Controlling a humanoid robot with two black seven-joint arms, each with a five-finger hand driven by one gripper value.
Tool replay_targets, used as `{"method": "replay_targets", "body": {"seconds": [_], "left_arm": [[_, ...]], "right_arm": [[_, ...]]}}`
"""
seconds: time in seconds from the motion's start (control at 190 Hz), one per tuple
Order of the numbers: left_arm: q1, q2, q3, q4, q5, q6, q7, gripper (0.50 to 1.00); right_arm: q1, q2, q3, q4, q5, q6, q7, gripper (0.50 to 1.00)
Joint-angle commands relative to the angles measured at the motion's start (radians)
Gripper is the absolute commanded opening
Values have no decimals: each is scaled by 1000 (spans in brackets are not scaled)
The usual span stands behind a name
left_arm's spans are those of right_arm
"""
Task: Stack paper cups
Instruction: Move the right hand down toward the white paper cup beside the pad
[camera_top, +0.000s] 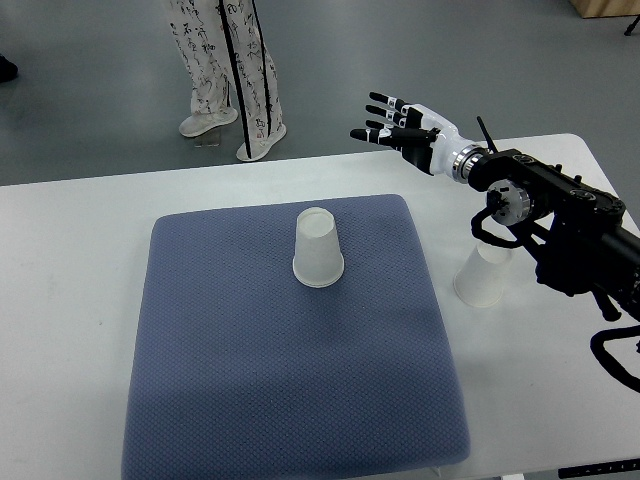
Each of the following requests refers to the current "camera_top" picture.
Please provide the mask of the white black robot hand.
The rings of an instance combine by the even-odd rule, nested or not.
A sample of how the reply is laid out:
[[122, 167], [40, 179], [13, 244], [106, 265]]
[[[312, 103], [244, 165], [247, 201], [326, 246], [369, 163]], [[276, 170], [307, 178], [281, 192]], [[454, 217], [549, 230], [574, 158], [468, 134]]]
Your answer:
[[463, 167], [481, 147], [462, 137], [455, 124], [421, 104], [377, 92], [369, 98], [374, 103], [366, 111], [381, 119], [353, 129], [353, 139], [392, 148], [423, 173], [466, 181]]

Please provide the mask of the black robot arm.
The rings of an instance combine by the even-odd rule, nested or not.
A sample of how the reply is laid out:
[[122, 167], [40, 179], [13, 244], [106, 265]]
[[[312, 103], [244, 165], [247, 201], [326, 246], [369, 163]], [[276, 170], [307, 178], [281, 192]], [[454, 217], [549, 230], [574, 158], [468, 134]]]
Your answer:
[[495, 144], [457, 155], [455, 179], [486, 195], [472, 235], [524, 248], [538, 283], [568, 296], [593, 294], [608, 321], [639, 316], [639, 239], [622, 226], [624, 203], [518, 150]]

